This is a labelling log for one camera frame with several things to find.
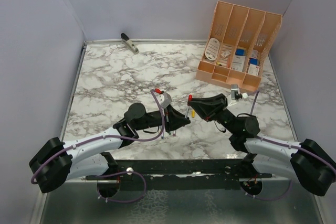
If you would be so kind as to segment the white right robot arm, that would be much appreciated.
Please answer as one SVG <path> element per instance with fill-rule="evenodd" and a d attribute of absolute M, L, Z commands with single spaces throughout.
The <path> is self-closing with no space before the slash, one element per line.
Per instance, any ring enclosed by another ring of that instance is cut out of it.
<path fill-rule="evenodd" d="M 335 183 L 335 161 L 311 139 L 288 142 L 260 136 L 256 116 L 252 113 L 234 115 L 228 109 L 248 96 L 238 91 L 227 97 L 223 94 L 210 98 L 189 96 L 187 104 L 201 119 L 219 123 L 231 134 L 231 146 L 247 154 L 248 160 L 241 164 L 246 177 L 278 175 L 298 182 L 314 195 L 325 196 Z"/>

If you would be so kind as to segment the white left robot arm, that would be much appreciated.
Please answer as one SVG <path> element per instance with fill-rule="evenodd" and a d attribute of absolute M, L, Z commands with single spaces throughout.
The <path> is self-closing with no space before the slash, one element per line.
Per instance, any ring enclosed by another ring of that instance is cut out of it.
<path fill-rule="evenodd" d="M 80 161 L 139 141 L 138 130 L 161 127 L 170 132 L 188 124 L 190 119 L 171 105 L 147 112 L 142 103 L 134 103 L 122 120 L 102 133 L 69 143 L 61 142 L 58 137 L 49 139 L 29 162 L 33 172 L 31 183 L 37 184 L 42 193 L 49 193 L 70 177 L 71 167 Z"/>

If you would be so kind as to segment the red-tipped white pen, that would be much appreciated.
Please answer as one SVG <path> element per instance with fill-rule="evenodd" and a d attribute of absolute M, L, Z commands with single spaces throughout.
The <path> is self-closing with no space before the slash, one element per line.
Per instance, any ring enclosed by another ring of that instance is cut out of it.
<path fill-rule="evenodd" d="M 184 118 L 186 118 L 186 119 L 188 118 L 189 110 L 190 110 L 190 107 L 188 106 L 188 107 L 187 107 L 187 110 L 186 110 L 186 113 L 185 113 L 185 116 L 184 116 Z"/>

